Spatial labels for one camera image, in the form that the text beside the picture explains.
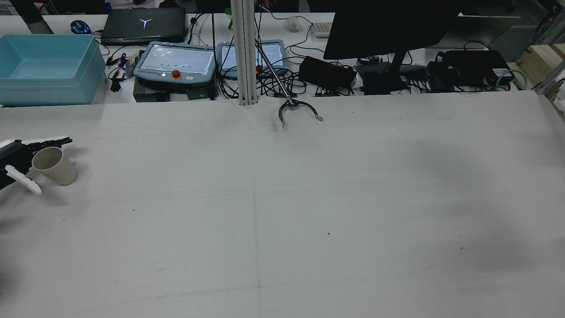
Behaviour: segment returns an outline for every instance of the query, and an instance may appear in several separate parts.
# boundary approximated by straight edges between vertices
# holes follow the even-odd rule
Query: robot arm
[[[72,142],[69,136],[32,140],[6,140],[0,143],[0,190],[18,181],[36,195],[41,187],[25,175],[32,166],[33,156],[41,149],[58,147]]]

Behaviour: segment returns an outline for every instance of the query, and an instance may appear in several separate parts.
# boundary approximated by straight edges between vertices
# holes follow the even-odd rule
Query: cup rim
[[[44,151],[46,151],[47,149],[53,149],[53,148],[57,149],[58,152],[59,152],[59,154],[60,154],[59,161],[57,161],[57,163],[55,163],[53,166],[51,166],[51,167],[49,167],[49,168],[47,168],[47,169],[39,169],[39,168],[37,168],[36,165],[35,165],[35,159],[36,159],[37,155],[40,154],[40,153],[42,153],[42,152],[44,152]],[[47,148],[41,149],[40,151],[38,151],[36,154],[33,155],[33,158],[32,158],[32,167],[33,167],[35,170],[37,170],[37,171],[47,171],[47,170],[50,170],[50,169],[55,168],[55,167],[61,162],[61,160],[63,160],[63,150],[62,150],[61,148],[59,148],[59,147],[47,147]]]

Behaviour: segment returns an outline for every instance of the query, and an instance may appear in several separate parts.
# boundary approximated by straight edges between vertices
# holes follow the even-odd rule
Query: beige cup
[[[33,156],[32,166],[49,179],[66,186],[77,177],[75,166],[68,156],[57,147],[47,147]]]

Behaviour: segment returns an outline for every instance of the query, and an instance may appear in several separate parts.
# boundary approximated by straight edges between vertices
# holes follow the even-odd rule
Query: desk
[[[277,18],[285,18],[294,14],[275,14]],[[331,22],[333,21],[333,13],[304,13],[301,15],[308,18],[308,20],[312,22]],[[190,22],[190,17],[194,16],[194,14],[187,15],[186,24],[188,25]],[[57,34],[72,34],[69,24],[71,21],[75,19],[82,19],[86,22],[93,31],[103,29],[104,24],[106,22],[107,15],[58,15],[58,16],[45,16],[44,17],[53,32]],[[304,39],[307,38],[307,41],[302,44],[305,47],[309,48],[317,48],[324,50],[325,45],[327,43],[327,39],[319,39],[315,38],[311,35],[308,37],[306,36],[306,32],[308,31],[308,22],[303,19],[300,19],[302,23],[302,30],[297,33],[289,32],[285,29],[286,20],[275,20],[272,18],[270,14],[262,14],[262,22],[261,22],[261,31],[260,34],[262,39],[264,40],[273,40],[273,39],[281,39],[283,40],[285,46],[290,44],[296,44]],[[227,29],[229,24],[229,17],[225,14],[217,14],[215,16],[216,21],[216,42],[230,42],[233,33],[232,31]],[[207,14],[202,16],[198,20],[198,24],[195,27],[195,33],[199,34],[204,43],[212,45],[212,22],[211,22],[211,15]],[[10,34],[10,33],[29,33],[28,28],[26,27],[25,23],[19,16],[1,16],[0,17],[0,35],[2,34]],[[193,40],[194,44],[202,44],[199,42],[198,38],[194,37]],[[109,47],[110,52],[114,52],[117,47]],[[123,52],[127,54],[133,54],[137,50],[142,49],[140,46],[131,46],[121,50],[115,58],[119,57],[119,55]],[[323,59],[323,53],[316,50],[304,50],[304,49],[293,49],[295,52],[303,55],[310,55],[315,58]],[[420,49],[420,50],[413,50],[411,54],[414,58],[414,64],[416,65],[427,65],[429,61],[433,60],[436,56],[438,51],[445,50],[445,49]],[[107,51],[105,48],[101,47],[101,52],[105,54]],[[287,50],[287,55],[291,56],[292,54]],[[355,65],[356,60],[349,59],[349,60],[340,60],[343,64],[346,65]],[[406,57],[405,63],[409,63],[409,57]],[[298,71],[298,66],[290,66],[291,70]],[[109,67],[106,71],[107,74],[113,67]],[[105,92],[105,95],[102,95],[102,98],[96,98],[100,100],[100,103],[104,104],[122,104],[122,103],[130,103],[135,102],[135,99],[132,96],[133,92],[133,83],[134,80],[127,80],[122,82],[122,90],[118,93],[110,92],[109,89]],[[237,82],[233,82],[234,87],[237,87]],[[362,86],[362,81],[360,76],[357,76],[357,84],[355,87]],[[303,96],[305,97],[312,97],[314,96],[316,91],[316,86],[309,85],[308,91]],[[177,100],[186,100],[186,96],[178,95],[176,96]]]
[[[0,317],[565,312],[565,124],[532,91],[0,109],[79,177],[0,192]]]

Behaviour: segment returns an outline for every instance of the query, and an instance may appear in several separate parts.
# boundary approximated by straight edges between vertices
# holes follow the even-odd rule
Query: plastic storage box
[[[0,104],[90,104],[105,67],[92,35],[4,35]]]

